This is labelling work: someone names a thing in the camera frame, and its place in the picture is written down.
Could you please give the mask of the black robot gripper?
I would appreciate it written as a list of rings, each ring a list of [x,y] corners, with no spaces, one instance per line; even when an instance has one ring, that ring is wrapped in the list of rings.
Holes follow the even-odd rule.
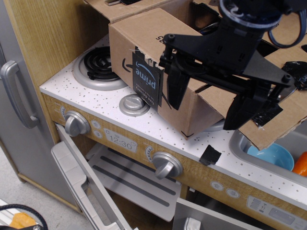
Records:
[[[267,61],[257,51],[263,32],[223,18],[205,35],[166,34],[159,65],[165,68],[167,96],[178,110],[190,79],[221,88],[237,96],[224,123],[236,130],[266,104],[294,86],[291,75]]]

